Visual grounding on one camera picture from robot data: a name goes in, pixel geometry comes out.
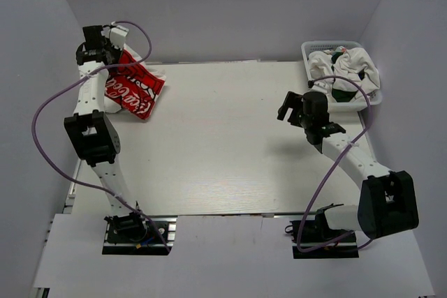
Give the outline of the white t-shirt green trim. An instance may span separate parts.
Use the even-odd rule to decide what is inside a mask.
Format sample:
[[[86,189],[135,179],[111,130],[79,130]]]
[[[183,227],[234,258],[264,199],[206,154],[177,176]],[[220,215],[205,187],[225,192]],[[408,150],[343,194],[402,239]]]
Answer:
[[[163,71],[150,68],[128,45],[105,84],[105,109],[116,113],[125,109],[141,120],[149,119],[166,83]]]

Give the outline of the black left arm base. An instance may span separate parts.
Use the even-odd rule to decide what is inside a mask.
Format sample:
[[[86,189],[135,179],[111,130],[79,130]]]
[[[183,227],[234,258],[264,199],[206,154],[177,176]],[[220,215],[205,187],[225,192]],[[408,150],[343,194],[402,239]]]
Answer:
[[[177,217],[106,216],[103,255],[166,256],[175,240]]]

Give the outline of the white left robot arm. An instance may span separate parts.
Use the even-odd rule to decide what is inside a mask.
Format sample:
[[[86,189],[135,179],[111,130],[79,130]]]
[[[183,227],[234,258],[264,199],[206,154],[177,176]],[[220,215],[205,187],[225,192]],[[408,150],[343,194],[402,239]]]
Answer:
[[[141,241],[147,235],[146,222],[132,218],[131,210],[122,204],[125,201],[132,207],[136,206],[119,165],[121,144],[118,133],[105,113],[105,85],[109,70],[94,73],[102,66],[119,61],[129,30],[112,25],[107,36],[100,25],[82,30],[85,42],[76,51],[82,84],[73,116],[64,119],[64,128],[78,157],[92,168],[105,189],[111,207],[111,215],[106,220],[112,223],[127,219],[124,234],[131,241]]]

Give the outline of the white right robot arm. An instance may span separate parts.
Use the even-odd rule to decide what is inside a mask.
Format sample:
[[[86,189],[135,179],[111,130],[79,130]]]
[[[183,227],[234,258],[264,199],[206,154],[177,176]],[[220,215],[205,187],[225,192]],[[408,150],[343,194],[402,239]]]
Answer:
[[[333,160],[360,189],[357,205],[332,204],[316,212],[315,231],[320,239],[332,241],[340,232],[353,231],[378,239],[418,227],[411,175],[393,172],[357,147],[346,130],[330,120],[324,94],[288,92],[277,118],[302,128],[308,143]]]

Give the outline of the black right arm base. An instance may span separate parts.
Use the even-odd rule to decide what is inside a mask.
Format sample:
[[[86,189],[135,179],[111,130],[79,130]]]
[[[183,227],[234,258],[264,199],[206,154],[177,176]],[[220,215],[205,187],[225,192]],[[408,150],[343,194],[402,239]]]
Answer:
[[[340,204],[331,204],[327,207],[317,210],[315,213],[311,213],[307,220],[305,221],[302,238],[300,245],[302,248],[311,248],[331,239],[344,234],[345,230],[332,230],[329,228],[326,219],[323,217],[326,209],[332,207],[339,207]],[[349,236],[345,237],[343,240],[337,243],[331,243],[318,250],[302,253],[298,250],[298,229],[301,224],[301,218],[298,220],[291,221],[285,228],[284,232],[286,235],[291,237],[293,258],[296,260],[310,260],[310,259],[349,259],[349,258],[359,258],[356,235],[351,233]]]

